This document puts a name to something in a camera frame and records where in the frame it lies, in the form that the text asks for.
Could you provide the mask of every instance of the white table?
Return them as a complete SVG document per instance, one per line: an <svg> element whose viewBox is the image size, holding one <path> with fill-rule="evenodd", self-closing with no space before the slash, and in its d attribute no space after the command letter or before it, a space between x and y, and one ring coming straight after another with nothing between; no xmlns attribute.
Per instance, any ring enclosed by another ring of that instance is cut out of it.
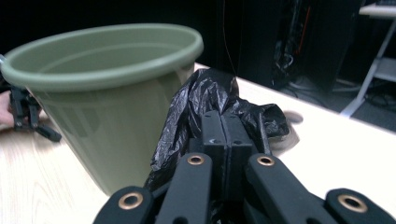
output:
<svg viewBox="0 0 396 224"><path fill-rule="evenodd" d="M240 97L300 114L300 142L276 155L312 193L356 190L396 217L396 133L238 79ZM67 144L0 131L0 223L91 223L106 202Z"/></svg>
<svg viewBox="0 0 396 224"><path fill-rule="evenodd" d="M393 23L389 27L388 33L381 45L381 48L376 54L376 57L367 73L367 76L363 81L358 96L351 103L349 103L349 105L347 105L346 108L340 113L342 116L347 118L352 116L364 102L364 96L374 77L396 82L396 59L383 57L384 52L387 49L388 43L396 29L396 7L384 7L371 4L369 6L362 7L360 10L360 14L369 15L373 18L392 19Z"/></svg>

